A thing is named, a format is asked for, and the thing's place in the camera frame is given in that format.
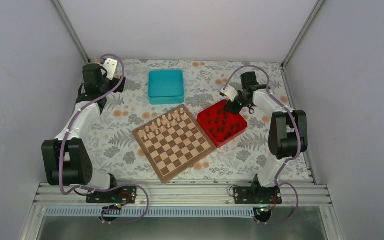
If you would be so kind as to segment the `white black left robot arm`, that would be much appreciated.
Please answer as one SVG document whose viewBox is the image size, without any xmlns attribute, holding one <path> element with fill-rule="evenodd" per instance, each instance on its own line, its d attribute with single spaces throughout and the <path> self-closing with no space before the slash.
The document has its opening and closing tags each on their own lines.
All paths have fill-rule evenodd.
<svg viewBox="0 0 384 240">
<path fill-rule="evenodd" d="M 113 176 L 95 170 L 85 147 L 93 124 L 102 114 L 107 96 L 124 90 L 124 76 L 115 76 L 119 62 L 107 58 L 104 62 L 83 66 L 83 83 L 75 101 L 74 112 L 64 129 L 41 146 L 46 179 L 51 186 L 81 185 L 100 189 L 99 196 L 111 203 L 119 197 Z"/>
</svg>

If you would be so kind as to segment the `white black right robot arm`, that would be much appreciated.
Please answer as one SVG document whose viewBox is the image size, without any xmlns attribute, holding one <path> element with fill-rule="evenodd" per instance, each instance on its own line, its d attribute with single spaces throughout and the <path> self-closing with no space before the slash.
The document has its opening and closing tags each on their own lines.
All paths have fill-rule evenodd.
<svg viewBox="0 0 384 240">
<path fill-rule="evenodd" d="M 271 115 L 267 142 L 271 156 L 250 187 L 252 200 L 262 204 L 269 199 L 270 191 L 278 187 L 279 176 L 287 164 L 307 150 L 307 115 L 303 110 L 288 108 L 277 99 L 267 83 L 258 83 L 255 72 L 243 73 L 240 79 L 241 90 L 227 83 L 219 92 L 228 98 L 225 110 L 237 115 L 243 108 L 252 111 L 257 107 Z"/>
</svg>

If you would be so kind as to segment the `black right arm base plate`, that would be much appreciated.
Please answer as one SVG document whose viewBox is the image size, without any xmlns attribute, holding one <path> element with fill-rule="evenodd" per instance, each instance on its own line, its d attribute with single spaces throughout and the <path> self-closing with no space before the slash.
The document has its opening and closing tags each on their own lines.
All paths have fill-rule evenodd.
<svg viewBox="0 0 384 240">
<path fill-rule="evenodd" d="M 233 198 L 237 205 L 280 205 L 283 203 L 278 186 L 274 187 L 233 187 Z"/>
</svg>

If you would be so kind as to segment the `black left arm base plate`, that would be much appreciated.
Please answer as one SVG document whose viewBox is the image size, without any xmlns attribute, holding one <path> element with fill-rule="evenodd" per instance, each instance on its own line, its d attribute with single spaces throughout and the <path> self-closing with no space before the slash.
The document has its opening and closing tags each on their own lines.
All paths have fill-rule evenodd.
<svg viewBox="0 0 384 240">
<path fill-rule="evenodd" d="M 88 194 L 86 203 L 88 204 L 134 204 L 136 201 L 137 187 L 125 186 L 107 192 L 94 192 Z"/>
</svg>

